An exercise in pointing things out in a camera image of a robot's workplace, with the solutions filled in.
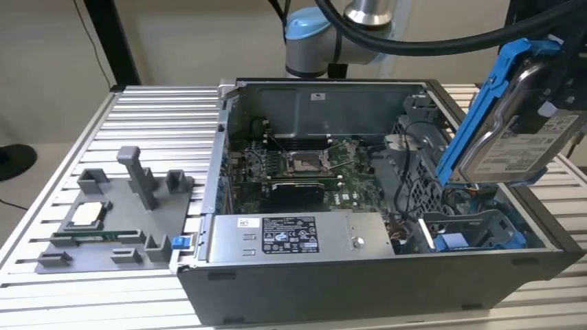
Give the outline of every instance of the open computer chassis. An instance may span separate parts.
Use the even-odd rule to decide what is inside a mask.
[[[433,80],[222,90],[193,259],[205,325],[488,309],[582,255],[524,187],[442,187],[464,113]]]

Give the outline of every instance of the white wall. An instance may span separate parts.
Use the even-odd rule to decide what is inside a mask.
[[[502,27],[509,0],[400,0],[410,4],[404,41],[430,41],[470,36]],[[480,83],[497,49],[436,57],[397,57],[382,76],[434,78],[441,83]]]
[[[334,2],[340,7],[346,0]],[[505,2],[412,0],[405,39],[441,39],[496,28]],[[312,3],[293,0],[292,10]],[[282,75],[280,24],[265,0],[116,4],[144,84],[213,85],[220,78]],[[72,0],[0,0],[0,6],[0,143],[72,141],[106,93]],[[394,58],[381,74],[476,82],[493,56],[488,51]],[[349,68],[354,78],[376,78],[377,73],[372,66]]]
[[[0,143],[72,141],[105,97],[68,0],[0,0]]]

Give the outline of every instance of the warning label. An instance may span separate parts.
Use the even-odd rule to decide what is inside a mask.
[[[262,218],[262,252],[266,254],[320,252],[316,218]]]
[[[536,134],[513,134],[510,130],[504,130],[474,173],[526,172],[577,118],[577,115],[552,117]]]

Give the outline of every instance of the barcode sticker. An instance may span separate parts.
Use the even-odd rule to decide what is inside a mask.
[[[526,172],[577,118],[577,115],[552,117],[536,134],[513,134],[505,130],[482,157],[474,173]]]

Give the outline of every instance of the black floor stand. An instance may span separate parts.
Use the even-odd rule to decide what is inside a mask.
[[[21,175],[37,161],[31,146],[11,144],[0,148],[0,182]]]

